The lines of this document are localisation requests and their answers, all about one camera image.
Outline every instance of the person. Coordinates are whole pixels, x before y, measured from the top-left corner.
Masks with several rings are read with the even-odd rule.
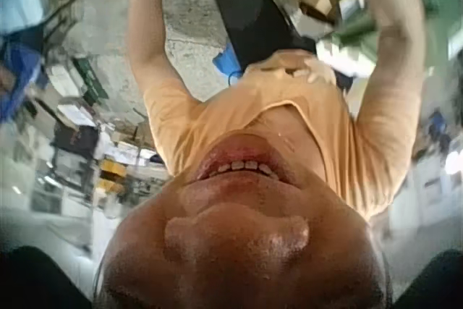
[[[368,219],[392,202],[409,166],[424,19],[420,0],[368,4],[378,63],[353,119],[331,68],[301,49],[253,62],[239,83],[199,102],[167,58],[161,0],[131,0],[129,62],[174,178],[119,225],[96,306],[391,304]]]

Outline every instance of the blue object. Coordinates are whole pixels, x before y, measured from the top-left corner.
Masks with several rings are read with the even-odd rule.
[[[226,42],[224,52],[218,54],[212,62],[219,72],[227,76],[229,85],[237,83],[242,76],[237,55],[234,53],[233,46],[229,41]]]
[[[20,43],[8,43],[3,65],[16,77],[16,83],[11,93],[0,98],[0,124],[13,116],[24,100],[26,87],[37,80],[41,55]]]

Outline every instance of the skin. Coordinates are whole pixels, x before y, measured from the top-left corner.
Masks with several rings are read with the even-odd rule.
[[[368,88],[421,89],[420,0],[368,0],[381,30]],[[161,0],[131,0],[128,51],[142,93],[180,79],[166,58]],[[96,305],[129,308],[384,308],[386,267],[368,223],[324,180],[315,140],[303,162],[276,131],[227,133],[121,223],[101,265]],[[220,164],[253,171],[209,178]]]

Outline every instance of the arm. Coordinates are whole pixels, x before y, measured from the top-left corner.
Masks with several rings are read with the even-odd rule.
[[[370,216],[392,201],[407,174],[420,113],[425,29],[421,0],[368,3],[381,34],[378,62],[353,124],[348,199]]]
[[[128,56],[142,93],[162,80],[182,81],[166,56],[165,44],[162,0],[130,0]]]

